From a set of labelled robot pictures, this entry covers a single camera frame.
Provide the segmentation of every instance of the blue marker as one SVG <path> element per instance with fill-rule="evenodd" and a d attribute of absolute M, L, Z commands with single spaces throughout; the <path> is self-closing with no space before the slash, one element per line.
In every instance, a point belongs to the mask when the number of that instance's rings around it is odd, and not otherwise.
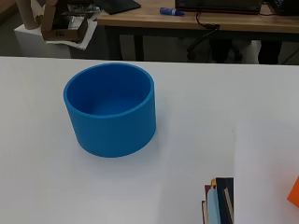
<path fill-rule="evenodd" d="M 160 13 L 164 15 L 172 15 L 172 16 L 185 16 L 185 13 L 183 13 L 182 11 L 178 11 L 176 9 L 171 9 L 167 7 L 161 7 Z"/>

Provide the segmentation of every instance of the stack of books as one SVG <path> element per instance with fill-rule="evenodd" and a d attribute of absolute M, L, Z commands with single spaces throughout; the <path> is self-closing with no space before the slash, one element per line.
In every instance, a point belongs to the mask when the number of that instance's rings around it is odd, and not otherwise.
<path fill-rule="evenodd" d="M 217 177 L 205 185 L 204 224 L 234 224 L 234 179 Z"/>

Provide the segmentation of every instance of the gray floor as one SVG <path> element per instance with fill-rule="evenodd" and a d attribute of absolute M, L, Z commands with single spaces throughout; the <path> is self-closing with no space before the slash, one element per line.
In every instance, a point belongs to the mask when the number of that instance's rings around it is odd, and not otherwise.
<path fill-rule="evenodd" d="M 14 35 L 14 29 L 22 24 L 20 14 L 17 13 L 8 21 L 0 25 L 0 56 L 17 56 L 21 57 L 21 50 L 18 41 Z M 97 39 L 100 42 L 99 50 L 93 49 L 93 41 Z M 194 61 L 188 61 L 186 56 L 187 47 L 193 42 L 191 38 L 175 37 L 144 37 L 145 61 L 149 62 L 176 62 L 176 63 L 210 63 L 210 51 L 207 42 L 202 43 L 196 49 L 196 58 Z M 258 63 L 257 55 L 260 49 L 259 41 L 235 41 L 243 54 L 243 63 Z M 134 42 L 133 38 L 128 35 L 121 37 L 121 49 L 123 58 L 126 61 L 134 61 Z M 299 43 L 283 43 L 279 56 L 279 62 L 283 62 L 296 49 L 299 49 Z M 103 27 L 98 27 L 90 46 L 82 52 L 78 49 L 72 49 L 74 58 L 86 59 L 108 59 L 107 41 Z M 233 62 L 233 53 L 228 59 L 228 63 Z M 299 64 L 299 53 L 295 55 L 288 64 Z"/>

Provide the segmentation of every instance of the blue plastic container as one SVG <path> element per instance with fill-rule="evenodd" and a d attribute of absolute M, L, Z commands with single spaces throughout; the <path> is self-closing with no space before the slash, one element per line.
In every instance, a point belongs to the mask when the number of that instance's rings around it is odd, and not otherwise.
<path fill-rule="evenodd" d="M 79 144 L 101 157 L 121 157 L 145 146 L 156 130 L 154 83 L 145 70 L 106 63 L 75 75 L 64 101 Z"/>

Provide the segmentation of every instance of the table surface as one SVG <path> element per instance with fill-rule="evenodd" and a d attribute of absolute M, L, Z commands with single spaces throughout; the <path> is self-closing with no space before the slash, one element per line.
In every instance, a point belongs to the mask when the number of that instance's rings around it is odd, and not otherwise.
<path fill-rule="evenodd" d="M 98 16 L 98 24 L 106 26 L 146 27 L 164 29 L 205 29 L 197 24 L 195 12 L 187 12 L 185 17 L 161 15 L 160 7 L 175 7 L 175 0 L 136 0 L 141 8 Z M 268 5 L 263 5 L 261 13 L 271 14 Z M 247 32 L 299 33 L 299 17 L 240 15 L 227 13 L 202 13 L 200 22 L 219 24 L 221 30 Z"/>
<path fill-rule="evenodd" d="M 299 67 L 133 63 L 154 79 L 157 132 L 99 158 L 78 145 L 63 100 L 99 63 L 0 58 L 0 223 L 201 224 L 204 185 L 234 174 L 236 123 L 299 124 Z"/>

